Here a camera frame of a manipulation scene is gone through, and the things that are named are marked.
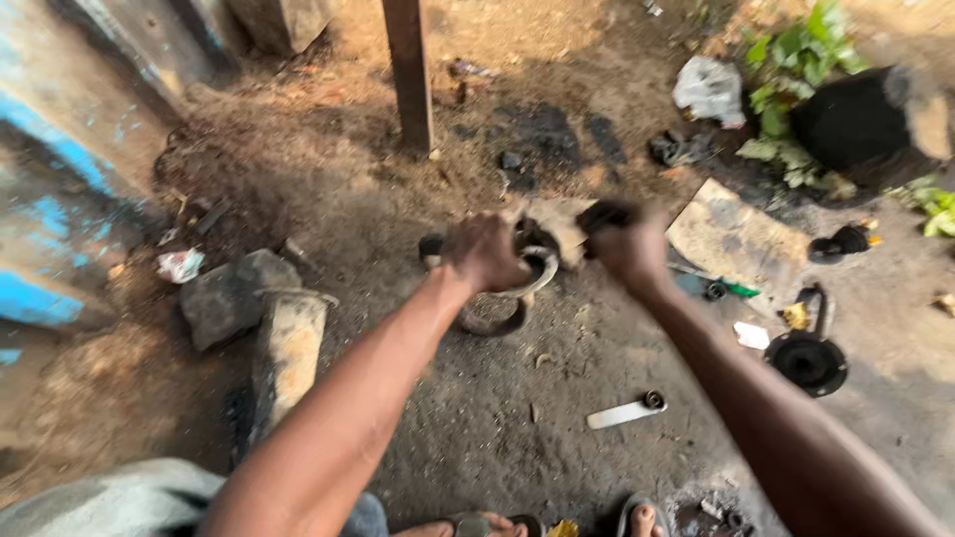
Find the wooden pole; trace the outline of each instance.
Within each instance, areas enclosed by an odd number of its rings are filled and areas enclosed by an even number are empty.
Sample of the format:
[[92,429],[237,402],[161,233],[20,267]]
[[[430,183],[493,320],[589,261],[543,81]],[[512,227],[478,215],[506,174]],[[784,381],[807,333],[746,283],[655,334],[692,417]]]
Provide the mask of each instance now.
[[419,0],[382,0],[388,47],[392,51],[394,89],[405,147],[430,153],[434,142],[431,88],[424,54]]

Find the hand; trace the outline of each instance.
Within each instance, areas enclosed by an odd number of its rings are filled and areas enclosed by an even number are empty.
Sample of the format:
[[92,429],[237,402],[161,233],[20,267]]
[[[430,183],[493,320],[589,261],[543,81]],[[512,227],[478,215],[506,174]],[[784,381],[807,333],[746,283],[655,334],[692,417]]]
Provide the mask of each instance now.
[[450,267],[472,294],[509,290],[527,283],[531,270],[514,252],[517,210],[484,211],[465,218],[448,233],[441,265]]
[[599,215],[585,212],[579,220],[584,231],[590,233],[586,243],[589,253],[630,292],[668,282],[665,215],[638,205],[607,206],[611,209],[604,213],[609,215],[607,219],[601,221]]

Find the grey cloth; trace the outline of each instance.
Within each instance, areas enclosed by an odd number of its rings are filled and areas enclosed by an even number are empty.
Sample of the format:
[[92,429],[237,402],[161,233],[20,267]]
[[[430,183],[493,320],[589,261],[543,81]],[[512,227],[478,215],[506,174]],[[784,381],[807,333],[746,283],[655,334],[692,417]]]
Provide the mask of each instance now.
[[[181,537],[193,535],[225,478],[180,459],[126,464],[45,490],[0,510],[0,535]],[[385,508],[359,496],[343,537],[386,537]]]

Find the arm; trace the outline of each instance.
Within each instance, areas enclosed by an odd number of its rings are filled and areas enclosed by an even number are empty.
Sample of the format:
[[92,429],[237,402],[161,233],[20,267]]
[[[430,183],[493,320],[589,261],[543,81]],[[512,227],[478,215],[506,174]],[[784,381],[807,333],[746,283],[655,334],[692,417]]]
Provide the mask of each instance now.
[[742,354],[672,283],[667,247],[659,215],[591,238],[610,274],[667,332],[786,526],[796,535],[948,535],[867,445]]
[[208,537],[338,534],[381,460],[404,401],[458,310],[477,292],[519,285],[513,221],[459,225],[444,263],[395,313],[348,350],[225,484]]

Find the flip-flop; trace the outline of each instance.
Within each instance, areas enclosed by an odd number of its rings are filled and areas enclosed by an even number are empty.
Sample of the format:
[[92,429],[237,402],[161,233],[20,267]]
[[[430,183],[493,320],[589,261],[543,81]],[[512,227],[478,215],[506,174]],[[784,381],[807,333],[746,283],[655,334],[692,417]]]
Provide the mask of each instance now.
[[663,537],[670,537],[670,535],[672,535],[672,532],[669,530],[669,518],[667,517],[667,513],[660,509],[650,498],[644,498],[643,496],[634,494],[626,499],[624,510],[620,513],[620,522],[617,524],[617,537],[628,537],[633,534],[633,529],[630,527],[630,514],[633,513],[633,508],[637,505],[649,505],[653,507],[653,525],[663,529]]
[[[487,537],[495,533],[490,521],[474,511],[458,513],[440,520],[448,521],[455,527],[455,537]],[[527,537],[544,537],[547,534],[541,519],[534,515],[515,515],[507,517],[507,520],[515,525],[527,526]]]

